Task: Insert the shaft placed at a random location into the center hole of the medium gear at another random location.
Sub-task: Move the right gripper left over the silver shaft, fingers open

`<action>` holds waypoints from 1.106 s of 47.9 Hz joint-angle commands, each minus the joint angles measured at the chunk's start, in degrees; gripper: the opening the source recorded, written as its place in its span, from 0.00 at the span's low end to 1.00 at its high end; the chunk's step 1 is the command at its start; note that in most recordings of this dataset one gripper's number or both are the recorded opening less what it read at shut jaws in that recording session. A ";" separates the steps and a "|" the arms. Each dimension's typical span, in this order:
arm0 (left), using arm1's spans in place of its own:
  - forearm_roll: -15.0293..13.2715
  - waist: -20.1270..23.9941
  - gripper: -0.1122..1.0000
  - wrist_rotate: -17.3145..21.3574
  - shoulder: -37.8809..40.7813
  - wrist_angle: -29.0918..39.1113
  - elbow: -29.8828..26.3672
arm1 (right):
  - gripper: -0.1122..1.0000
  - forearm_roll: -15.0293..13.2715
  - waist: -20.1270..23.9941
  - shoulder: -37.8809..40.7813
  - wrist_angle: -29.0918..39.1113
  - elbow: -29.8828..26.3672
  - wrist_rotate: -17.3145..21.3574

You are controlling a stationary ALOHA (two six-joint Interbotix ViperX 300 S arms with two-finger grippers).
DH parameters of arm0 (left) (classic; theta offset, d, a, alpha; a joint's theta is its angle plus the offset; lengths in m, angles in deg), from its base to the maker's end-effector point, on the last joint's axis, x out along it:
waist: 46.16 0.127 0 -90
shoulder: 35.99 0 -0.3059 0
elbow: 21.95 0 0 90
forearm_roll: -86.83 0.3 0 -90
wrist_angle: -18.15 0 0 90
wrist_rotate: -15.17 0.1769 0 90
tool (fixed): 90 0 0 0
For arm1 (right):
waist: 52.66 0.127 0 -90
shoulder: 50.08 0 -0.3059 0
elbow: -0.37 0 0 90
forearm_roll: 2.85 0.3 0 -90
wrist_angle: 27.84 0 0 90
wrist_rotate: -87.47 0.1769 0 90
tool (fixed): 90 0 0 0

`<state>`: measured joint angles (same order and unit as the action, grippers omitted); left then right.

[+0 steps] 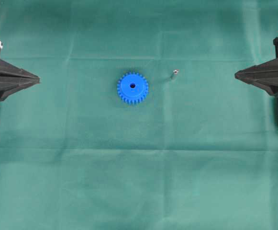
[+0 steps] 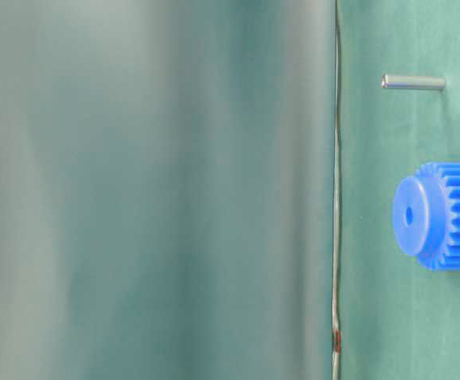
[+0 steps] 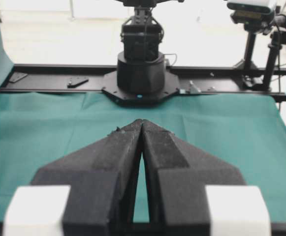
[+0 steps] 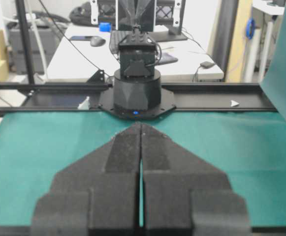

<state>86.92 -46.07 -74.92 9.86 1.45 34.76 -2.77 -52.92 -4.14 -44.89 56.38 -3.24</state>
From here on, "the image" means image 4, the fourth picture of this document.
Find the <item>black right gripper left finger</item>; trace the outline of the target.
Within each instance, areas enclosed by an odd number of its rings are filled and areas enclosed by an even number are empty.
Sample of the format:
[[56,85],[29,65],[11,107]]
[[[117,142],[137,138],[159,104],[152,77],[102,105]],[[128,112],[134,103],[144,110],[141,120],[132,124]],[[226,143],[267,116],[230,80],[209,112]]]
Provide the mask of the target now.
[[140,123],[58,171],[36,203],[33,236],[131,236],[138,228]]

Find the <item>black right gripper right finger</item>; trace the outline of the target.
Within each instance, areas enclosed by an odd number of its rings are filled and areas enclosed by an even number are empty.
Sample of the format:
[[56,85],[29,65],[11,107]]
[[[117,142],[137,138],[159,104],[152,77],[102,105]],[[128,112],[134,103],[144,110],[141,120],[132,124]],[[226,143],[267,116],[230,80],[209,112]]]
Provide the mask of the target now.
[[147,235],[251,235],[245,199],[224,171],[147,124],[141,157]]

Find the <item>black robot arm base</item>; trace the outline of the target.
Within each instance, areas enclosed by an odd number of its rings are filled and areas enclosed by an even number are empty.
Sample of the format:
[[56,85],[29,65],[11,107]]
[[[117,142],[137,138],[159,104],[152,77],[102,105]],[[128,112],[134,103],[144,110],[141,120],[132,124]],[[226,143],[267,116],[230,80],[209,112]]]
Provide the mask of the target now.
[[[138,26],[131,31],[136,30],[143,32]],[[156,55],[121,54],[119,59],[113,86],[100,94],[101,110],[124,119],[147,120],[176,109],[174,93],[161,86]]]

